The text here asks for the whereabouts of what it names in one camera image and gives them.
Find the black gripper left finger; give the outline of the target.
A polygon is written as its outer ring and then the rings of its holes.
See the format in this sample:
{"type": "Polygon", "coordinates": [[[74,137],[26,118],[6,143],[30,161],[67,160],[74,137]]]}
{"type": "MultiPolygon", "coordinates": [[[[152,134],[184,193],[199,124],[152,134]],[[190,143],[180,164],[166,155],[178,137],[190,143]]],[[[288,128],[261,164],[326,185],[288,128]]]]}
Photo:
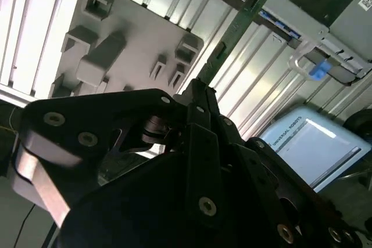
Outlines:
{"type": "Polygon", "coordinates": [[[168,153],[214,152],[207,85],[39,100],[23,111],[15,167],[61,229],[89,194],[168,153]]]}

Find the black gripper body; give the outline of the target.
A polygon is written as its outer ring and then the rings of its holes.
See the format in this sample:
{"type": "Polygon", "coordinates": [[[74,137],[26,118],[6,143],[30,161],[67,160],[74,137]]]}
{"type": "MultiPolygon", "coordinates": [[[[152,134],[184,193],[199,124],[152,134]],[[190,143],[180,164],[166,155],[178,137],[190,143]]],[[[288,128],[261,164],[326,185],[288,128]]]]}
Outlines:
{"type": "Polygon", "coordinates": [[[252,179],[214,152],[168,153],[89,194],[58,247],[278,247],[252,179]]]}

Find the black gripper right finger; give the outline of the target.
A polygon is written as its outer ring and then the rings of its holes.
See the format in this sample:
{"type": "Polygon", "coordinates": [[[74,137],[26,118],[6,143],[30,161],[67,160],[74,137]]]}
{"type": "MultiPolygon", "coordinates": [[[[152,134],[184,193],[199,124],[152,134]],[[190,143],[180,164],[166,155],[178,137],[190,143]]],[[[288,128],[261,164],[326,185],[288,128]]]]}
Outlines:
{"type": "Polygon", "coordinates": [[[212,130],[232,166],[240,247],[362,247],[355,231],[265,142],[244,141],[206,89],[212,130]]]}

